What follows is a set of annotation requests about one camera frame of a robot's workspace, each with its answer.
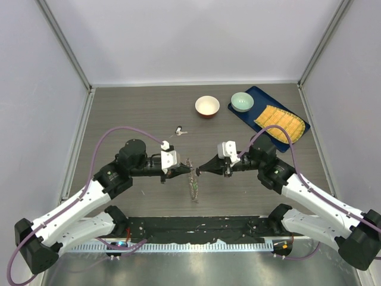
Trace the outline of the metal key organizer disc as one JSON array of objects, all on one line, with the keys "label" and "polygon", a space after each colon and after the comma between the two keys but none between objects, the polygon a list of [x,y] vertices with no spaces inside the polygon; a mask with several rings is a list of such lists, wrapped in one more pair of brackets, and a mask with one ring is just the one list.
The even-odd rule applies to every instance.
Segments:
[{"label": "metal key organizer disc", "polygon": [[188,184],[189,184],[189,194],[192,202],[198,202],[198,181],[196,179],[195,169],[193,168],[192,161],[187,158],[185,165],[190,168],[190,173],[188,173]]}]

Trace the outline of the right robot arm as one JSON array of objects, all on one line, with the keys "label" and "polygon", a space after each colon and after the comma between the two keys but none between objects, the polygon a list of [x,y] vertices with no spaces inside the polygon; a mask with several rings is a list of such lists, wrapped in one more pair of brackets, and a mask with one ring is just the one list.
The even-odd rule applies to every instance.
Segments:
[{"label": "right robot arm", "polygon": [[269,215],[269,228],[275,235],[286,231],[310,237],[337,251],[352,267],[366,271],[380,253],[380,214],[363,212],[321,190],[277,157],[277,150],[265,135],[253,136],[254,142],[242,153],[233,141],[217,146],[217,155],[196,168],[204,172],[232,176],[235,172],[256,170],[257,178],[275,191],[310,210],[313,215],[279,204]]}]

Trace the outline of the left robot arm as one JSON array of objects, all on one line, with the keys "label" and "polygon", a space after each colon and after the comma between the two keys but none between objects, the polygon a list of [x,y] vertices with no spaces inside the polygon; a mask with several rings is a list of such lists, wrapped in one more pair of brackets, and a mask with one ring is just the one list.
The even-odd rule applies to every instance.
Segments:
[{"label": "left robot arm", "polygon": [[90,181],[67,201],[33,221],[19,220],[14,225],[17,249],[31,273],[40,274],[70,247],[92,238],[109,234],[119,238],[126,233],[127,217],[116,206],[107,207],[88,223],[81,219],[132,187],[133,177],[157,176],[164,183],[190,172],[168,142],[160,153],[148,156],[145,143],[131,139],[111,163],[91,175]]}]

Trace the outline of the key with black-white tag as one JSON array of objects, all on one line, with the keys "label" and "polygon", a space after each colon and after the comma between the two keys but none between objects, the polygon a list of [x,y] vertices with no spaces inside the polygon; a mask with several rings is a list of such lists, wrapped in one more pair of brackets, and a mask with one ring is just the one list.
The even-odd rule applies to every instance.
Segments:
[{"label": "key with black-white tag", "polygon": [[177,136],[181,136],[181,135],[184,135],[184,134],[187,134],[187,133],[188,133],[187,131],[183,131],[182,126],[178,126],[178,127],[176,128],[176,131],[175,131],[175,134],[176,134]]}]

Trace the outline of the yellow woven mat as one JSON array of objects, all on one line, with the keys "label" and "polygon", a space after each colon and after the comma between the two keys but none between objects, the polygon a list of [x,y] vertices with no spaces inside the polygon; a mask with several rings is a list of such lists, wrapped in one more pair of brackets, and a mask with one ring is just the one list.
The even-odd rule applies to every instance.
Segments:
[{"label": "yellow woven mat", "polygon": [[289,135],[293,144],[306,130],[306,124],[300,117],[272,105],[267,105],[254,122],[263,129],[270,125],[280,126]]}]

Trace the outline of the light green bowl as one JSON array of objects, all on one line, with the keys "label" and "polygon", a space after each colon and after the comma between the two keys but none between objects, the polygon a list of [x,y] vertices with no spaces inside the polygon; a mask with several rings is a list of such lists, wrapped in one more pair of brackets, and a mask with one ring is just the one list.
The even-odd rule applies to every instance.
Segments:
[{"label": "light green bowl", "polygon": [[230,103],[235,111],[244,113],[254,106],[254,99],[246,92],[237,92],[232,95]]}]

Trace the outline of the red white bowl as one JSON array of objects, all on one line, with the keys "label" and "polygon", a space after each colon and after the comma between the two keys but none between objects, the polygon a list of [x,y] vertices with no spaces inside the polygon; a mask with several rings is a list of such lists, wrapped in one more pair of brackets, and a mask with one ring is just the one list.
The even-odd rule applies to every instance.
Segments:
[{"label": "red white bowl", "polygon": [[205,119],[213,118],[220,109],[220,102],[212,96],[199,97],[195,102],[196,112]]}]

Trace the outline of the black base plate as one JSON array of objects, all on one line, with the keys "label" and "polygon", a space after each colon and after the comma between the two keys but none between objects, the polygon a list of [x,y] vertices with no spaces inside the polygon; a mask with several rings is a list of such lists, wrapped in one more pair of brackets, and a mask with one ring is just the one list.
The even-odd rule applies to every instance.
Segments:
[{"label": "black base plate", "polygon": [[133,243],[146,239],[151,244],[249,244],[291,236],[261,216],[130,217],[128,229]]}]

